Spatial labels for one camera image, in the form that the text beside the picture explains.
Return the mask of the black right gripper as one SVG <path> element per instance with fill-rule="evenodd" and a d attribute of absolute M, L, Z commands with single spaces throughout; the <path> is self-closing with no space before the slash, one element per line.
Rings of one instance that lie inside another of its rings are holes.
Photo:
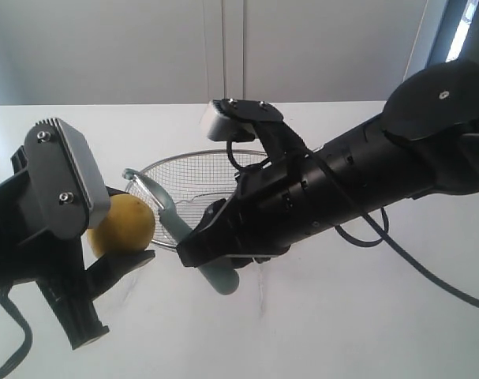
<path fill-rule="evenodd" d="M 353 149 L 294 152 L 279 163 L 243 174 L 228 199 L 206 209 L 177 244 L 185 267 L 209 263 L 244 268 L 254 258 L 284 254 L 294 243 L 359 215 L 364 159 Z"/>

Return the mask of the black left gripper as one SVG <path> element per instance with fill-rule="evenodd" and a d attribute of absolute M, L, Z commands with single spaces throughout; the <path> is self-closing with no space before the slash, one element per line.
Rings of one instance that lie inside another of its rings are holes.
<path fill-rule="evenodd" d="M 27 169 L 24 146 L 11 157 L 13 175 L 0 183 L 0 288 L 36 282 L 77 349 L 108 333 L 93 301 L 123 276 L 155 258 L 154 250 L 105 253 L 86 270 L 80 237 L 62 240 L 48 229 Z M 109 197 L 125 191 L 106 187 Z"/>

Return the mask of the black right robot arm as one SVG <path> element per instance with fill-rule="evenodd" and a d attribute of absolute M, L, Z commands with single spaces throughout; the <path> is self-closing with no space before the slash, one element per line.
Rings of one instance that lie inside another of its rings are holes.
<path fill-rule="evenodd" d="M 457 59 L 414 74 L 383 110 L 309 151 L 272 105 L 216 100 L 213 141 L 258 139 L 266 167 L 240 168 L 177 245 L 182 263 L 270 258 L 361 212 L 432 193 L 479 192 L 479 65 Z"/>

